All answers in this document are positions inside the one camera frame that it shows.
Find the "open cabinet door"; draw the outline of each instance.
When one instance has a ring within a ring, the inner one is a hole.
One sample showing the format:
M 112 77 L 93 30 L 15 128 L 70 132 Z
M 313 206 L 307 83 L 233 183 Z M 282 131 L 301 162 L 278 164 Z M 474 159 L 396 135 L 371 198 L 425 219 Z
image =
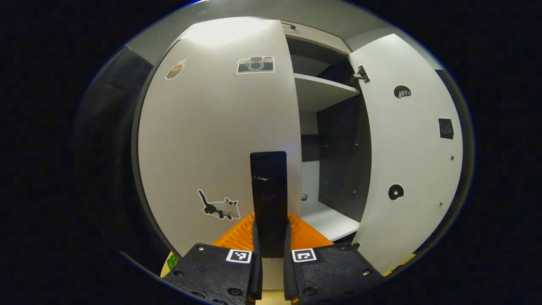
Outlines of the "open cabinet door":
M 170 247 L 183 256 L 212 244 L 254 212 L 253 152 L 286 152 L 288 211 L 300 214 L 299 110 L 280 21 L 194 24 L 149 78 L 135 112 L 134 174 Z
M 371 180 L 358 251 L 381 274 L 408 259 L 450 206 L 461 173 L 457 110 L 426 60 L 392 34 L 349 55 L 371 129 Z

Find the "door hinge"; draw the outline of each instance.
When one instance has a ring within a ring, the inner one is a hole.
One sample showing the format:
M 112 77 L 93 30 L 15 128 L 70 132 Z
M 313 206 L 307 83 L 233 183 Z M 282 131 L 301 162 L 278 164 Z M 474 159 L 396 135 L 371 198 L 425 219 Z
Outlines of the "door hinge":
M 363 66 L 358 67 L 358 73 L 354 73 L 352 74 L 352 76 L 350 76 L 349 85 L 357 89 L 360 89 L 358 79 L 363 79 L 363 82 L 371 81 Z

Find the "green object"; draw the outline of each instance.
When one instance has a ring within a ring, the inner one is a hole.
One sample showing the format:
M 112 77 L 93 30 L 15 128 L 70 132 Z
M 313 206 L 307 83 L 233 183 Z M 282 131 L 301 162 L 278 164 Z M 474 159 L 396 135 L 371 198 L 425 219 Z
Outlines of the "green object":
M 167 267 L 171 270 L 175 268 L 177 263 L 179 262 L 179 258 L 175 256 L 175 254 L 172 254 L 170 258 L 167 259 Z

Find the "ice cream cone sticker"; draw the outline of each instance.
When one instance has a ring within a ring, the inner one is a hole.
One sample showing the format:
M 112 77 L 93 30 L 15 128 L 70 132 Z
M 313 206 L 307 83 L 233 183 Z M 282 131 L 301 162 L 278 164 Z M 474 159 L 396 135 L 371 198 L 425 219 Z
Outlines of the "ice cream cone sticker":
M 179 75 L 179 73 L 183 70 L 185 61 L 186 59 L 183 59 L 179 61 L 176 65 L 174 65 L 171 70 L 166 74 L 166 80 L 171 80 L 177 77 L 177 75 Z

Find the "orange gripper part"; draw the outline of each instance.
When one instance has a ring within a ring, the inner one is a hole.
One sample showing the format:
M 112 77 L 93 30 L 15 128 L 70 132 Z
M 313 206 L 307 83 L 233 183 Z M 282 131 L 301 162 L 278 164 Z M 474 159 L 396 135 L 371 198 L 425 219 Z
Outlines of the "orange gripper part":
M 252 222 L 254 213 L 243 218 L 239 223 L 229 229 L 212 245 L 237 250 L 254 251 Z M 309 249 L 333 245 L 320 232 L 311 227 L 301 218 L 288 213 L 288 219 L 292 228 L 292 250 Z

